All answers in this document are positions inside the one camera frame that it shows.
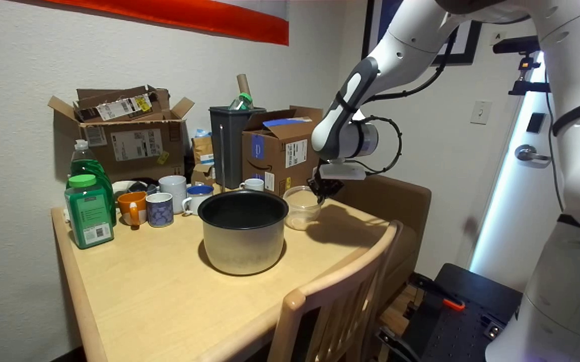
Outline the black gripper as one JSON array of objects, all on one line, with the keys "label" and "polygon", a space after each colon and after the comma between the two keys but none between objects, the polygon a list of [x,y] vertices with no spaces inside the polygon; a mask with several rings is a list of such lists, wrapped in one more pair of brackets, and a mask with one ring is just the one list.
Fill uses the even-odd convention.
[{"label": "black gripper", "polygon": [[315,194],[315,203],[321,205],[328,197],[343,189],[343,182],[336,178],[321,178],[320,174],[312,174],[307,178],[307,186]]}]

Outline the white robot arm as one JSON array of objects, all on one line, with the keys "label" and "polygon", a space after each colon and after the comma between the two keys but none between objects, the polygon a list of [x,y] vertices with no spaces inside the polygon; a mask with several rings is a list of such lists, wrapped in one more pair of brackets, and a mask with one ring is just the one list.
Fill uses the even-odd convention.
[{"label": "white robot arm", "polygon": [[532,20],[544,52],[555,123],[564,213],[518,312],[488,343],[488,362],[580,362],[580,0],[402,0],[377,45],[347,76],[312,130],[321,178],[361,178],[354,162],[378,135],[358,109],[414,80],[463,21]]}]

